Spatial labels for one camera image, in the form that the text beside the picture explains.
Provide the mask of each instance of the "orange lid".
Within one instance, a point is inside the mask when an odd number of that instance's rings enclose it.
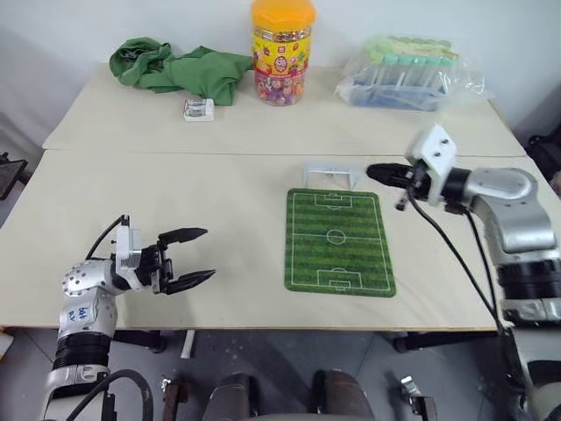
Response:
[[[310,26],[316,9],[310,0],[255,0],[253,24],[272,32],[296,31]]]

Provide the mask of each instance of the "wooden table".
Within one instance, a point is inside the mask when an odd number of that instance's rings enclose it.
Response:
[[[334,94],[338,68],[312,68],[302,101],[264,105],[252,72],[232,107],[212,123],[186,123],[185,91],[156,95],[125,87],[100,65],[46,141],[45,149],[263,155],[403,155],[419,131],[438,121],[458,156],[520,157],[526,153],[485,102],[442,113],[351,107]]]
[[[357,190],[380,196],[396,296],[285,289],[287,191],[302,187],[306,162],[326,159],[357,168],[404,162],[401,156],[46,151],[0,231],[0,325],[56,326],[62,276],[116,216],[129,213],[145,246],[180,226],[209,229],[196,241],[172,246],[170,256],[177,275],[204,268],[217,274],[175,296],[120,296],[120,328],[492,330],[493,320],[444,242],[413,209],[394,209],[401,191],[369,179]],[[529,158],[461,157],[458,165],[528,170],[538,178],[539,200],[561,235],[561,203]],[[486,290],[465,219],[423,207],[450,234]],[[105,245],[98,255],[109,250]]]

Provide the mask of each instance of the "candy jar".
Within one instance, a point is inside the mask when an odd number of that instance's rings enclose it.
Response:
[[[255,0],[252,16],[258,96],[271,105],[292,105],[304,92],[316,10],[309,0]]]

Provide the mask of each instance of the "robotic arm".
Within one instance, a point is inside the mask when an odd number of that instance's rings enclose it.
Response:
[[[109,259],[93,257],[99,243],[113,228],[117,228],[115,254]],[[73,410],[110,376],[107,365],[117,326],[116,296],[129,289],[175,294],[199,285],[216,272],[203,270],[182,275],[174,281],[172,261],[166,257],[170,244],[190,241],[206,232],[201,228],[182,228],[163,233],[156,244],[142,248],[140,231],[131,229],[129,217],[122,216],[96,241],[86,260],[73,266],[64,276],[61,283],[64,309],[60,314],[57,351],[53,371],[47,377],[39,420],[75,419],[77,412],[71,417]],[[114,397],[106,389],[96,393],[83,408],[80,420],[115,419]],[[151,402],[147,385],[142,392],[143,401]]]
[[[520,169],[455,168],[455,155],[450,136],[435,126],[408,150],[412,167],[378,164],[366,172],[408,191],[399,210],[413,197],[481,219],[504,293],[501,313],[513,324],[505,329],[498,320],[508,379],[536,420],[561,419],[561,252],[536,179]]]

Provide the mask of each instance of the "wire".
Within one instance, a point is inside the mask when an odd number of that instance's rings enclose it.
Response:
[[[148,385],[146,379],[142,375],[140,375],[140,373],[129,369],[116,371],[112,375],[108,375],[99,383],[97,383],[97,385],[90,392],[88,392],[88,394],[70,413],[70,415],[67,417],[67,421],[75,421],[76,417],[80,415],[83,409],[88,406],[88,404],[94,399],[94,397],[97,396],[98,393],[106,390],[109,385],[116,379],[120,379],[123,377],[126,377],[127,379],[135,382],[135,384],[140,389],[140,393],[142,394],[142,421],[153,421],[154,402],[150,386]]]
[[[477,226],[475,226],[475,221],[473,220],[472,214],[469,211],[465,212],[467,220],[470,222],[470,226],[473,231],[473,237],[475,237],[475,242],[477,243],[477,248],[479,249],[479,255],[483,260],[483,266],[485,267],[485,274],[487,277],[487,283],[489,284],[489,292],[491,292],[491,301],[493,303],[494,315],[497,316],[497,297],[494,294],[493,288],[493,278],[491,277],[491,269],[489,268],[489,263],[487,262],[487,257],[485,256],[485,251],[483,250],[483,244],[481,243],[481,237],[477,231]]]
[[[421,209],[421,207],[419,206],[419,203],[417,203],[417,201],[415,199],[413,183],[410,184],[407,187],[407,196],[408,196],[409,201],[411,202],[411,204],[413,205],[413,207],[417,211],[417,213],[419,215],[421,215],[421,217],[423,217],[423,219],[425,221],[427,221],[429,224],[431,224],[432,227],[435,230],[437,230],[437,232],[440,234],[440,237],[442,237],[442,239],[444,240],[446,245],[450,248],[450,250],[452,251],[452,253],[456,257],[456,259],[458,260],[459,264],[464,269],[465,274],[470,279],[470,282],[472,283],[472,286],[475,288],[475,290],[479,294],[479,298],[481,298],[481,300],[483,301],[483,304],[486,306],[489,313],[491,313],[491,316],[493,317],[495,323],[497,324],[497,326],[499,326],[500,322],[499,322],[498,317],[495,314],[494,308],[491,307],[491,304],[487,301],[486,297],[483,295],[483,291],[481,291],[481,288],[479,287],[478,283],[475,281],[475,278],[473,277],[472,271],[465,264],[465,261],[462,258],[461,254],[456,249],[456,247],[452,244],[451,240],[448,238],[448,236],[446,235],[444,230],[440,227],[440,225],[437,223],[437,221],[435,221],[433,218],[431,218],[423,209]]]
[[[88,254],[86,254],[86,260],[91,260],[94,253],[96,252],[97,247],[99,246],[99,244],[103,241],[103,239],[105,237],[107,237],[107,234],[109,234],[111,232],[111,230],[113,228],[115,228],[117,225],[119,225],[121,222],[125,221],[127,219],[126,215],[121,215],[119,218],[117,218],[113,224],[109,225],[104,232],[102,232],[102,235],[100,235],[96,242],[94,243],[94,245],[89,249]]]

